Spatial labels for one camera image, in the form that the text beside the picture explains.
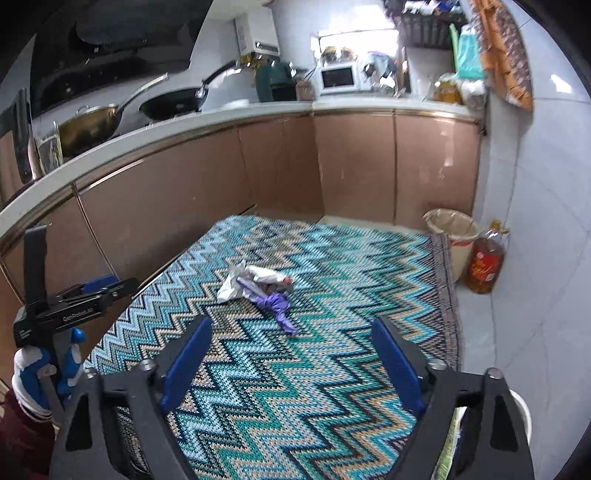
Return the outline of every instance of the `wok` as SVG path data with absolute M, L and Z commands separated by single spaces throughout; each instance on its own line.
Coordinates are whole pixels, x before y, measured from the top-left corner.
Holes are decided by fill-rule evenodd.
M 121 105 L 95 106 L 60 124 L 58 129 L 64 158 L 80 155 L 110 139 L 121 122 L 124 108 L 138 95 L 165 80 L 168 80 L 168 73 L 141 86 Z

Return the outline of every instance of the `frying pan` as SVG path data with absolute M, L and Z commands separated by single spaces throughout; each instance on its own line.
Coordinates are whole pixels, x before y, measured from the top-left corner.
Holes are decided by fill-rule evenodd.
M 207 98 L 209 84 L 225 71 L 237 66 L 238 62 L 231 60 L 202 80 L 199 88 L 185 88 L 158 95 L 144 102 L 139 110 L 150 120 L 158 122 L 183 113 L 198 112 Z
M 95 106 L 60 124 L 59 137 L 64 158 L 75 157 L 107 141 L 117 130 L 124 108 L 138 95 L 165 80 L 168 80 L 168 73 L 141 86 L 121 105 Z
M 183 113 L 198 112 L 205 98 L 195 98 L 197 88 L 185 88 L 158 95 L 142 103 L 139 111 L 150 120 L 161 122 Z

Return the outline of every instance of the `crumpled plastic bag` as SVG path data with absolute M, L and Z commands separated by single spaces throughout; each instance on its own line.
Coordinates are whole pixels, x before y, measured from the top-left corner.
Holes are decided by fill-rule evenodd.
M 285 333 L 296 335 L 296 328 L 286 315 L 290 303 L 284 292 L 290 290 L 291 285 L 291 278 L 283 273 L 256 265 L 247 266 L 242 261 L 239 265 L 230 267 L 226 280 L 217 292 L 217 302 L 224 303 L 244 297 L 261 310 L 272 312 L 275 321 Z
M 279 284 L 287 290 L 291 288 L 292 284 L 291 278 L 281 272 L 270 268 L 257 267 L 256 265 L 247 265 L 243 260 L 239 265 L 230 267 L 226 280 L 224 280 L 224 283 L 217 292 L 218 303 L 225 303 L 228 300 L 240 299 L 242 297 L 248 298 L 244 295 L 242 285 L 238 283 L 239 276 L 258 284 L 262 283 L 269 286 Z

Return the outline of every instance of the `blue gripper pad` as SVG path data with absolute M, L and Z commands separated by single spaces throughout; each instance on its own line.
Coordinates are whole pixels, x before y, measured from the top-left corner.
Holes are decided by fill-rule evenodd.
M 416 417 L 422 416 L 427 405 L 422 399 L 420 380 L 381 318 L 372 324 L 372 342 L 402 406 Z
M 96 280 L 85 283 L 80 291 L 83 295 L 88 295 L 97 292 L 102 288 L 108 287 L 113 283 L 117 283 L 118 281 L 119 278 L 117 278 L 117 275 L 108 275 L 107 277 L 97 278 Z
M 160 410 L 165 415 L 177 408 L 183 401 L 212 342 L 211 319 L 204 318 L 203 320 L 195 320 L 195 322 L 199 322 L 196 330 L 183 346 L 164 379 Z

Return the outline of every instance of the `range hood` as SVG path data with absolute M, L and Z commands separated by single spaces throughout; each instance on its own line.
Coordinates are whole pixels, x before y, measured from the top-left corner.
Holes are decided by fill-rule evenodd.
M 107 85 L 186 70 L 212 2 L 99 0 L 61 7 L 35 40 L 32 116 Z

